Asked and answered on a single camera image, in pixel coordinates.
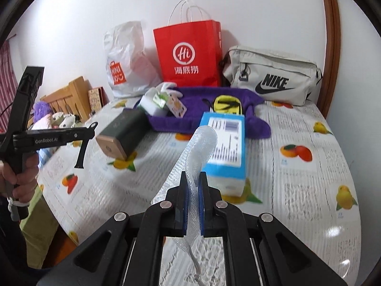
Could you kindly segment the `person's left hand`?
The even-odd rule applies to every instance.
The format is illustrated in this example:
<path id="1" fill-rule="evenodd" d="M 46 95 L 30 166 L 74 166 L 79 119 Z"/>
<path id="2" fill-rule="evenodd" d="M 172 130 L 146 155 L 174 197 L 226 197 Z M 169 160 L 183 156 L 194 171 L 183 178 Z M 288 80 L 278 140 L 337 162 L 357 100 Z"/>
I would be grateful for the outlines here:
<path id="1" fill-rule="evenodd" d="M 1 197 L 6 197 L 6 181 L 17 187 L 13 190 L 13 197 L 21 203 L 28 203 L 37 186 L 36 176 L 39 172 L 39 156 L 33 153 L 25 161 L 25 169 L 21 174 L 14 174 L 8 163 L 1 162 Z"/>

